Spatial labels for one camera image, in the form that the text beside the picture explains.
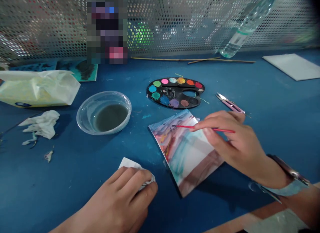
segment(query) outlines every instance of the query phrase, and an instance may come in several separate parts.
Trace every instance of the metal mesh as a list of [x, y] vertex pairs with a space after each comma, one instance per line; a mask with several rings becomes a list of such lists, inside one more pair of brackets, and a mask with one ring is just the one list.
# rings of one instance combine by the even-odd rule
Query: metal mesh
[[[131, 56], [215, 53], [259, 0], [128, 0]], [[0, 61], [86, 57], [86, 0], [0, 0]], [[319, 44], [308, 0], [277, 0], [242, 50]]]

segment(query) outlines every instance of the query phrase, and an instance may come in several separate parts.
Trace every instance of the table surface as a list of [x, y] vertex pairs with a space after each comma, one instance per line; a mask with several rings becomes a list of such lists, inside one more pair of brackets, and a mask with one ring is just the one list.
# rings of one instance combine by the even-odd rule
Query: table surface
[[[61, 116], [57, 137], [32, 138], [16, 127], [0, 147], [0, 231], [46, 232], [79, 210], [118, 168], [123, 157], [149, 169], [159, 191], [141, 232], [202, 232], [272, 202], [248, 189], [249, 179], [224, 163], [186, 198], [181, 199], [148, 125], [177, 113], [146, 98], [155, 79], [181, 74], [204, 83], [201, 104], [191, 113], [203, 119], [228, 110], [214, 95], [236, 102], [251, 118], [266, 153], [276, 154], [312, 183], [320, 181], [320, 79], [295, 81], [261, 57], [297, 53], [320, 65], [319, 50], [238, 53], [235, 59], [255, 64], [129, 60], [127, 65], [100, 65], [96, 82], [82, 83], [71, 106], [52, 107]], [[111, 136], [92, 136], [76, 123], [77, 109], [93, 94], [115, 90], [127, 95], [133, 112], [126, 128]], [[0, 102], [0, 132], [42, 109], [21, 109]], [[52, 146], [48, 164], [44, 155]]]

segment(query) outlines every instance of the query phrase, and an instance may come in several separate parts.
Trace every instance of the wristwatch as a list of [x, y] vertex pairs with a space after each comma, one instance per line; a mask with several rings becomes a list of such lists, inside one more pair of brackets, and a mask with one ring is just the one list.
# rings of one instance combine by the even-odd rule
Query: wristwatch
[[277, 162], [278, 165], [283, 169], [283, 171], [291, 176], [293, 178], [293, 181], [287, 185], [286, 187], [282, 189], [272, 189], [265, 186], [262, 186], [258, 183], [258, 187], [264, 192], [272, 196], [276, 201], [281, 203], [278, 196], [293, 196], [298, 194], [300, 191], [302, 191], [305, 188], [309, 188], [310, 181], [304, 178], [299, 172], [292, 169], [289, 165], [287, 165], [282, 159], [277, 157], [276, 155], [267, 155], [271, 159], [273, 159], [275, 162]]

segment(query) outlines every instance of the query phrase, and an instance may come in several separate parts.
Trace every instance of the scissors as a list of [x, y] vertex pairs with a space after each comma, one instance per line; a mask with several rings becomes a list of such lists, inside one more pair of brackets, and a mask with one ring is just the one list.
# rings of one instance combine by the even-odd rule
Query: scissors
[[217, 98], [222, 101], [226, 106], [228, 106], [232, 111], [240, 112], [245, 114], [245, 111], [240, 109], [234, 102], [228, 100], [225, 96], [222, 94], [217, 93]]

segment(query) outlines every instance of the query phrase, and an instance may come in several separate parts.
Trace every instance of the red paintbrush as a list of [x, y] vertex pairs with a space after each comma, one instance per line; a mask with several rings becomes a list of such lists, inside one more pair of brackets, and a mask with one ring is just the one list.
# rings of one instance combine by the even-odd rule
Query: red paintbrush
[[[181, 128], [189, 128], [189, 129], [194, 129], [194, 126], [175, 126], [172, 125], [173, 127], [181, 127]], [[223, 130], [223, 129], [218, 129], [218, 128], [212, 128], [214, 131], [222, 131], [222, 132], [228, 132], [228, 133], [235, 133], [235, 131], [232, 130]]]

